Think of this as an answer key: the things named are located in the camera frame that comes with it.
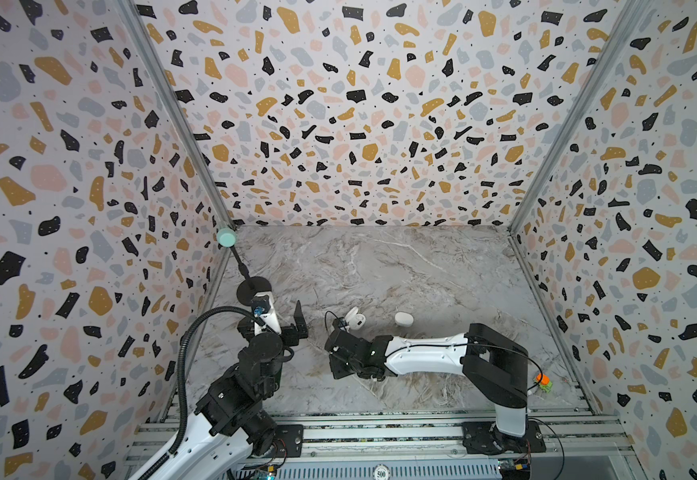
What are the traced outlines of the white earbud charging case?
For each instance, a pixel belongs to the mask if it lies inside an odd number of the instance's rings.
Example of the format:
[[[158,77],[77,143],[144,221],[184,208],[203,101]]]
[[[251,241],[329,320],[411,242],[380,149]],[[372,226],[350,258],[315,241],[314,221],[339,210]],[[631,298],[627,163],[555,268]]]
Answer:
[[[358,331],[366,324],[366,317],[359,312],[357,307],[352,307],[344,316],[344,323],[347,330]]]

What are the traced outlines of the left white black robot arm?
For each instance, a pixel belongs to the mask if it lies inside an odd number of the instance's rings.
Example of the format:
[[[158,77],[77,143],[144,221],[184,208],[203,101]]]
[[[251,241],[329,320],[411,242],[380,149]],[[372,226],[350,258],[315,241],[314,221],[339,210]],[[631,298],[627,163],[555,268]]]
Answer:
[[[214,380],[206,394],[188,406],[186,355],[192,337],[218,314],[242,316],[240,330],[248,344],[238,361]],[[304,428],[279,426],[264,410],[264,400],[280,388],[282,366],[294,347],[308,338],[302,306],[294,323],[281,326],[268,294],[248,308],[214,307],[198,316],[182,338],[178,376],[178,431],[138,471],[136,479],[274,479],[286,461],[302,455]]]

